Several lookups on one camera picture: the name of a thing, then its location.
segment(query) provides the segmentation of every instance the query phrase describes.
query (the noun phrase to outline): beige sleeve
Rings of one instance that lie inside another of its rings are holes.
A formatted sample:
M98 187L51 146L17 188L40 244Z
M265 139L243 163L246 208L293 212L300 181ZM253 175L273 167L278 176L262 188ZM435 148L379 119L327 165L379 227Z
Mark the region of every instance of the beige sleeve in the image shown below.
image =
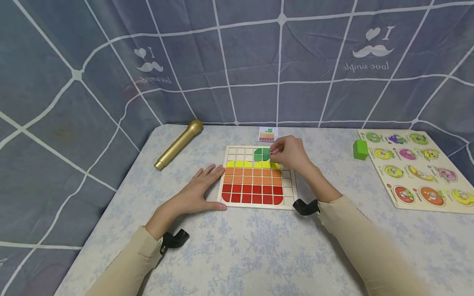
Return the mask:
M370 296L429 295L413 268L350 199L319 203L319 209L322 224L339 241Z
M136 296L145 275L161 259L158 241L140 226L125 248L99 276L86 296Z

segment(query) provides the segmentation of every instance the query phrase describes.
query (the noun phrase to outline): hand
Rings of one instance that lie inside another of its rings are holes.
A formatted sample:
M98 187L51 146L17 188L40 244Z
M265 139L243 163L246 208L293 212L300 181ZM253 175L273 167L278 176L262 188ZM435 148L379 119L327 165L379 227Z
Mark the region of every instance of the hand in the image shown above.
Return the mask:
M167 203L175 207L178 215L197 213L206 210L225 211L227 206L220 202L206 201L204 193L214 184L226 171L222 165L216 168L211 164L205 170L199 169L191 181L173 196Z
M216 168L215 164L208 166L205 170L199 169L191 181L178 194L156 209L145 225L145 229L158 240L179 215L206 210L227 210L225 204L204 199L204 193L225 171L226 169L222 165Z
M270 160L279 162L285 167L300 171L311 164L311 161L304 151L303 140L295 138L293 135L278 138L270 146Z

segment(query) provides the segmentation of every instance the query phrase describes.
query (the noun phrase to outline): mustache print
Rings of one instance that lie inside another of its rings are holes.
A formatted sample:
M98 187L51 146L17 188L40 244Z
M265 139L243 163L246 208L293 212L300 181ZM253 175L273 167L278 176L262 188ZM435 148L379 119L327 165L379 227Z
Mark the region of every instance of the mustache print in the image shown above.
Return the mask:
M145 63L141 67L137 67L142 72L151 72L153 69L163 72L163 66L160 66L157 62Z
M356 58L363 58L368 56L369 54L373 54L375 56L385 56L392 52L393 49L387 50L383 45L376 45L371 46L367 45L363 49L359 50L358 52L352 51L352 55Z

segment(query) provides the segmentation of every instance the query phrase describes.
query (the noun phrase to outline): green wooden block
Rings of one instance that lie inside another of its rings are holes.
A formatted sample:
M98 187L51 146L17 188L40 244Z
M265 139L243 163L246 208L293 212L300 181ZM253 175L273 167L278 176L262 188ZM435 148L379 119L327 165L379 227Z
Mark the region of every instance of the green wooden block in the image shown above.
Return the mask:
M354 158L365 160L369 155L369 148L367 147L367 142L364 140L356 140L352 146L354 150Z

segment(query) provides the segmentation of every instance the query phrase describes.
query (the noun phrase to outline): grid puzzle board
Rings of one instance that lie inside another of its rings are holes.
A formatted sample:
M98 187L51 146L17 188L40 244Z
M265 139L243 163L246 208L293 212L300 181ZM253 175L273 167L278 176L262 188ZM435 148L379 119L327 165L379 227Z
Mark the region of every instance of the grid puzzle board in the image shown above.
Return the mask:
M425 133L357 130L397 208L474 214L474 188Z
M294 171L270 162L269 147L227 146L224 166L219 202L227 206L293 210L298 199Z

